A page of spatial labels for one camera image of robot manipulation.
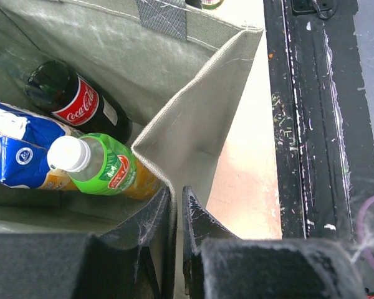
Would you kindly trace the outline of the cola glass bottle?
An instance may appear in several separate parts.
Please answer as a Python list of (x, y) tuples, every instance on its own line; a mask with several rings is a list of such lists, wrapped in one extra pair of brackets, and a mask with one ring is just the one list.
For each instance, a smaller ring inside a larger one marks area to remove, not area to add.
[(63, 62), (51, 60), (35, 69), (26, 94), (42, 111), (83, 133), (105, 133), (121, 143), (132, 135), (132, 121), (122, 106)]

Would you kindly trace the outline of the green canvas bag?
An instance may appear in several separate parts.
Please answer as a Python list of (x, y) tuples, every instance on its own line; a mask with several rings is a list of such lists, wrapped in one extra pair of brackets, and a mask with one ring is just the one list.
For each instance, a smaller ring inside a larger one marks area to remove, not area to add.
[[(183, 188), (208, 198), (261, 35), (244, 19), (185, 1), (0, 1), (0, 102), (61, 122), (26, 94), (31, 73), (57, 60), (109, 93), (132, 121), (123, 144), (171, 194), (169, 298), (184, 297)], [(154, 196), (0, 183), (0, 234), (101, 236)]]

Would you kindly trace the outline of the orange soda plastic bottle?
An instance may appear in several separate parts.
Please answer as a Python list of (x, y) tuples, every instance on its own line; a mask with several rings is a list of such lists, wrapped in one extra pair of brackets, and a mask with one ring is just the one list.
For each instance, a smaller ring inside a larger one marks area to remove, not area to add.
[(103, 133), (61, 136), (51, 144), (47, 162), (65, 171), (84, 194), (148, 200), (162, 185), (129, 147)]

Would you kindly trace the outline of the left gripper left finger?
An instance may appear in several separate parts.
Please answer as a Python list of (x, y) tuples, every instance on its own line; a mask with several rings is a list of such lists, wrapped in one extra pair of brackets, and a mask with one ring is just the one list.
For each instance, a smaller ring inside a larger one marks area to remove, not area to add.
[(0, 298), (169, 298), (170, 190), (104, 235), (0, 234)]

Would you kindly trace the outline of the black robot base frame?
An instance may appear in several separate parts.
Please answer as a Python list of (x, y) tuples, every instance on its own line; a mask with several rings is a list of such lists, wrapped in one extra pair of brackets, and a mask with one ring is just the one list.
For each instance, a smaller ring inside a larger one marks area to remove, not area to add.
[(374, 1), (265, 1), (282, 236), (349, 250), (374, 292)]

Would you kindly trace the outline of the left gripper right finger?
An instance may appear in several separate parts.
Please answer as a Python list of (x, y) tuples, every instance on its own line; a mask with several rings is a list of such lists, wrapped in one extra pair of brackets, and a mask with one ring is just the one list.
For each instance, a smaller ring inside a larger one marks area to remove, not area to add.
[(183, 274), (190, 298), (365, 298), (346, 251), (326, 239), (242, 240), (185, 186)]

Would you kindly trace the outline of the blue juice carton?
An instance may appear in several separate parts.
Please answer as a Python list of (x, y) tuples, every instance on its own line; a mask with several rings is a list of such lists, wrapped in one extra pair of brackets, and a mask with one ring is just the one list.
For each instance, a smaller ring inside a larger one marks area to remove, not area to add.
[(83, 133), (57, 120), (0, 102), (0, 183), (10, 188), (74, 191), (69, 175), (52, 168), (47, 152), (59, 137)]

